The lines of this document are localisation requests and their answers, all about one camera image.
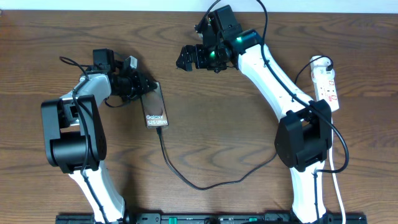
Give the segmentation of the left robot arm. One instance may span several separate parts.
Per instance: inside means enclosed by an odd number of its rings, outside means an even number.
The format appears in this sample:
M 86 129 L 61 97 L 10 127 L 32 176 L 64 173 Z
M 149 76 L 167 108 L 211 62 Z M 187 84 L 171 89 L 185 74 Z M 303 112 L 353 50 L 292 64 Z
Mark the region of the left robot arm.
M 93 63 L 82 65 L 70 58 L 63 63 L 78 67 L 78 84 L 67 94 L 41 104 L 45 155 L 81 188 L 91 215 L 57 215 L 56 223 L 135 223 L 124 198 L 116 190 L 104 162 L 107 142 L 98 108 L 110 96 L 127 105 L 157 85 L 137 69 L 137 58 L 117 60 L 114 51 L 96 49 Z

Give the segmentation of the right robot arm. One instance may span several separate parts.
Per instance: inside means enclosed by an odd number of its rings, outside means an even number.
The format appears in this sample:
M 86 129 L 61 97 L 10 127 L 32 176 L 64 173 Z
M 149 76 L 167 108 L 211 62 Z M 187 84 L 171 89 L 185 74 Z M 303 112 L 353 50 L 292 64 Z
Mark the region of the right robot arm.
M 265 35 L 243 30 L 230 6 L 210 7 L 195 31 L 203 42 L 182 47 L 177 67 L 218 73 L 232 63 L 255 84 L 279 123 L 274 146 L 292 176 L 292 212 L 300 223 L 321 222 L 322 170 L 333 144 L 329 104 L 297 88 L 273 59 Z

